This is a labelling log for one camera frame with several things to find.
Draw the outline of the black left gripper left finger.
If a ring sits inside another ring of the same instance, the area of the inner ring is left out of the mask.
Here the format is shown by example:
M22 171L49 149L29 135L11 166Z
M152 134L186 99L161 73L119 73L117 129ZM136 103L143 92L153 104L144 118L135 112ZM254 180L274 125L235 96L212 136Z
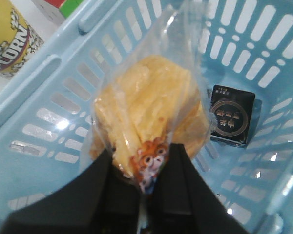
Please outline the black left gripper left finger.
M108 150L73 181L12 212L0 234L135 234L140 193L120 177Z

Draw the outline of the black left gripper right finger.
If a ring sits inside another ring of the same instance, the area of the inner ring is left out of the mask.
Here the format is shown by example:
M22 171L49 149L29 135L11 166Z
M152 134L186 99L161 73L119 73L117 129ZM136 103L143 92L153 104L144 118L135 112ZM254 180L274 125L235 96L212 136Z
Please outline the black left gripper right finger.
M182 144L171 144L149 203L155 234L245 234L195 169Z

